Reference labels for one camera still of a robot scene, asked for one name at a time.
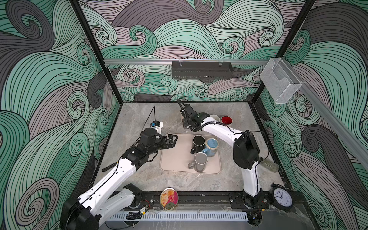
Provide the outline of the cream mug red inside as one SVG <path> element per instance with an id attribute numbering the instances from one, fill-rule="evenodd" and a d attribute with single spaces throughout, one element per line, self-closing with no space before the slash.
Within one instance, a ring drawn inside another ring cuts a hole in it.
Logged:
<path id="1" fill-rule="evenodd" d="M 229 116 L 222 116 L 221 122 L 229 126 L 233 123 L 233 119 Z"/>

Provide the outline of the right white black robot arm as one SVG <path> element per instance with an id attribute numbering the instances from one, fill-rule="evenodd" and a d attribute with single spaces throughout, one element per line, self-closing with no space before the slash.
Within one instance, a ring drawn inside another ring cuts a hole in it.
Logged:
<path id="1" fill-rule="evenodd" d="M 259 157 L 260 150 L 253 132 L 233 129 L 224 123 L 217 122 L 207 113 L 197 113 L 188 103 L 179 99 L 177 102 L 184 118 L 184 127 L 192 132 L 208 132 L 232 147 L 233 161 L 241 168 L 245 205 L 252 209 L 267 209 L 268 203 L 263 197 L 258 179 L 257 166 L 262 160 Z"/>

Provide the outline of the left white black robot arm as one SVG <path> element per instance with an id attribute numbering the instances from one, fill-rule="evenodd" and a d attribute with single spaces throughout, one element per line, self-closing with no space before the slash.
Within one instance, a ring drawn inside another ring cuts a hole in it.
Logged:
<path id="1" fill-rule="evenodd" d="M 60 228 L 62 230 L 97 230 L 106 220 L 129 206 L 140 204 L 141 190 L 133 184 L 115 191 L 130 176 L 149 161 L 151 154 L 175 147 L 178 136 L 162 136 L 156 128 L 144 129 L 137 141 L 113 165 L 110 172 L 78 198 L 64 202 Z"/>

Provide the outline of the grey upside-down mug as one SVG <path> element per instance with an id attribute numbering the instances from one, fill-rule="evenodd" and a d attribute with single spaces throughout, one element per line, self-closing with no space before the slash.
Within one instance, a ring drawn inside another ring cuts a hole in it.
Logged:
<path id="1" fill-rule="evenodd" d="M 194 160 L 188 164 L 188 169 L 193 169 L 198 173 L 203 172 L 207 162 L 208 156 L 203 152 L 198 152 L 195 154 Z"/>

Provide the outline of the white mug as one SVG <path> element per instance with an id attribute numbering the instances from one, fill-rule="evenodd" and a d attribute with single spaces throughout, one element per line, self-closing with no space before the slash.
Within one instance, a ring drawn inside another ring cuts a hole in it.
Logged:
<path id="1" fill-rule="evenodd" d="M 217 115 L 210 115 L 211 118 L 213 118 L 214 120 L 216 120 L 217 122 L 220 122 L 220 117 Z"/>

